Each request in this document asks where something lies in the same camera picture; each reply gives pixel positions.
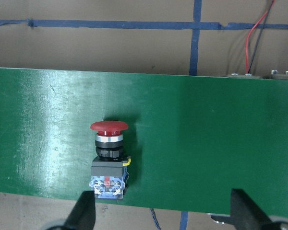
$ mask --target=green surface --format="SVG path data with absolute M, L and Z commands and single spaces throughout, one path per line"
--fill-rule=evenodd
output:
M 122 205 L 228 213 L 232 188 L 288 217 L 288 81 L 0 69 L 0 192 L 76 200 L 93 122 L 129 124 Z

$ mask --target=blue tape strip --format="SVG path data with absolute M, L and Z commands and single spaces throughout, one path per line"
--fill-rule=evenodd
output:
M 190 52 L 190 67 L 189 75 L 197 75 L 197 64 L 198 64 L 198 42 L 200 38 L 200 29 L 202 15 L 202 0 L 194 0 L 193 7 L 193 25 L 197 25 L 198 28 L 193 28 L 192 39 L 191 39 L 191 52 Z
M 188 212 L 181 212 L 179 230 L 187 230 L 188 225 Z
M 75 20 L 0 20 L 0 26 L 8 24 L 27 23 L 32 27 L 72 27 L 101 29 L 155 29 L 155 30 L 246 30 L 251 29 L 251 23 L 220 23 L 207 22 L 125 22 L 125 21 L 75 21 Z M 266 24 L 265 29 L 288 29 L 287 24 Z

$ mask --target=beige floor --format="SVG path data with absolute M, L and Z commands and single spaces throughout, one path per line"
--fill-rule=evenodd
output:
M 75 201 L 0 193 L 0 230 L 41 230 L 62 221 Z M 178 230 L 180 212 L 156 209 L 162 230 Z M 94 230 L 156 230 L 150 211 L 142 207 L 96 203 Z M 188 230 L 233 230 L 207 214 L 189 213 Z

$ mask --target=red wire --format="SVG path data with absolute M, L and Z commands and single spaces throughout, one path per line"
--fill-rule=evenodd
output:
M 249 39 L 250 39 L 250 36 L 253 33 L 253 31 L 256 29 L 256 27 L 259 25 L 259 23 L 261 23 L 261 21 L 267 16 L 267 14 L 268 14 L 268 10 L 263 14 L 263 16 L 258 20 L 258 22 L 256 22 L 256 24 L 252 27 L 252 29 L 248 33 L 248 36 L 246 37 L 245 50 L 244 50 L 246 73 L 248 73 L 248 71 L 249 71 Z

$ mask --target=metal ring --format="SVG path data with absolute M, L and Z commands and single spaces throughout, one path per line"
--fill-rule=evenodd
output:
M 118 142 L 118 141 L 123 140 L 123 134 L 119 136 L 115 136 L 115 137 L 106 137 L 106 136 L 96 135 L 95 140 L 99 142 L 103 142 L 103 143 Z

